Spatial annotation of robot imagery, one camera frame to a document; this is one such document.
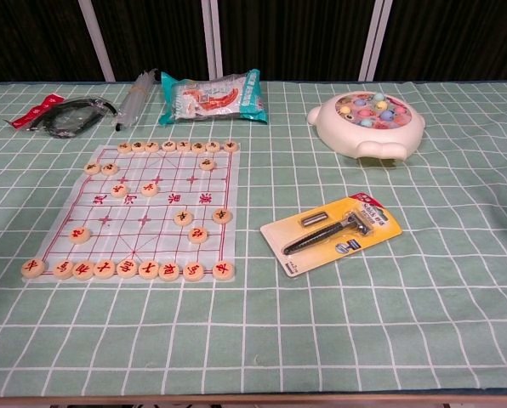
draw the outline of green checkered tablecloth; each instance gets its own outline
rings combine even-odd
[[[0,395],[507,388],[507,82],[263,84],[270,126],[110,118],[77,139],[4,123],[47,94],[122,101],[126,84],[0,85]],[[336,93],[406,100],[427,123],[394,166],[338,156],[305,114]],[[25,284],[82,166],[124,140],[241,143],[236,280]],[[364,191],[403,234],[291,280],[259,227]]]

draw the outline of yellow cardboard backing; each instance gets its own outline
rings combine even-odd
[[[321,212],[325,212],[328,218],[307,227],[302,225],[302,219]],[[350,213],[354,213],[370,228],[367,235],[362,235],[355,228],[347,228],[302,251],[284,255],[283,249],[289,244],[343,220]],[[389,240],[401,232],[401,227],[390,212],[365,193],[346,197],[261,227],[261,233],[286,274],[291,277]]]

